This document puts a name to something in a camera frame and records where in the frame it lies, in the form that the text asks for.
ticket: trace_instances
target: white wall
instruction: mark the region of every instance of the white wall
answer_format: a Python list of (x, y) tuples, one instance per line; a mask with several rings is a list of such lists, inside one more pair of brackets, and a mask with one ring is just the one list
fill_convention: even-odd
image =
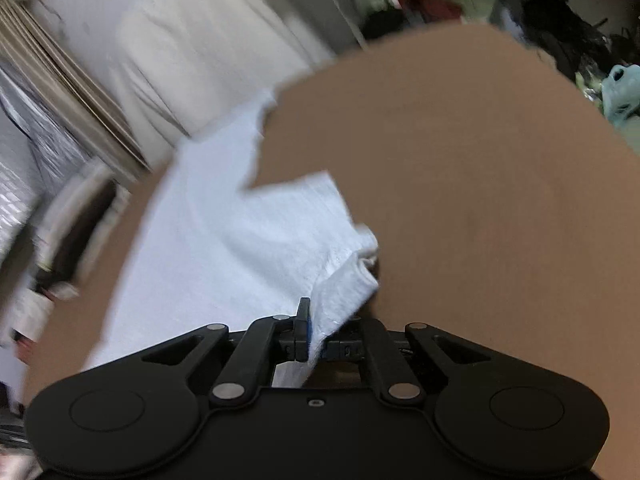
[(135, 0), (38, 0), (31, 10), (87, 72), (113, 94), (109, 68), (115, 55), (115, 31)]

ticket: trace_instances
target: brown cardboard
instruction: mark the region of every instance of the brown cardboard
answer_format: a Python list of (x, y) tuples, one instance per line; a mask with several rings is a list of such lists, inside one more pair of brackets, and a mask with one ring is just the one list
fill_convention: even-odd
[[(640, 470), (640, 166), (562, 76), (492, 28), (442, 26), (287, 89), (256, 185), (329, 170), (380, 243), (374, 313), (422, 321), (583, 381), (607, 404), (596, 470)], [(78, 370), (146, 200), (79, 300), (56, 306), (26, 399)]]

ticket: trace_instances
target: circular pad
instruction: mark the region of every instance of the circular pad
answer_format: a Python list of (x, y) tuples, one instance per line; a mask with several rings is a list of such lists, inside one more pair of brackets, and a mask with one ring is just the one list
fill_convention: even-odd
[(195, 396), (171, 367), (106, 365), (42, 391), (27, 409), (25, 427), (46, 466), (111, 476), (159, 464), (198, 421)]
[(564, 415), (564, 406), (554, 394), (526, 386), (501, 390), (490, 406), (498, 420), (518, 430), (544, 430)]
[(134, 424), (145, 411), (145, 401), (134, 392), (98, 390), (73, 403), (71, 419), (87, 431), (118, 431)]
[(434, 417), (473, 462), (510, 476), (552, 476), (589, 464), (602, 448), (609, 415), (583, 384), (533, 366), (467, 370), (441, 392)]

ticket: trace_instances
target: screw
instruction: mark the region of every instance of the screw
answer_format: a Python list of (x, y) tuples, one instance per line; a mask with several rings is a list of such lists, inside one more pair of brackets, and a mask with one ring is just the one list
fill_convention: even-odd
[(389, 395), (400, 400), (415, 399), (420, 395), (420, 387), (411, 383), (396, 383), (389, 388)]
[(212, 393), (219, 399), (237, 399), (244, 394), (244, 386), (237, 383), (222, 383), (215, 386)]

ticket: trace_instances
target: white towel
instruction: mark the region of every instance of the white towel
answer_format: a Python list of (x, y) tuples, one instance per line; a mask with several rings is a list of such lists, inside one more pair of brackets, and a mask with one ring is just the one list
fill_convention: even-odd
[(377, 241), (354, 226), (327, 173), (245, 188), (254, 174), (261, 95), (200, 142), (185, 141), (148, 206), (89, 367), (200, 326), (245, 330), (296, 313), (311, 297), (311, 360), (277, 374), (299, 386), (324, 338), (376, 290), (367, 270)]

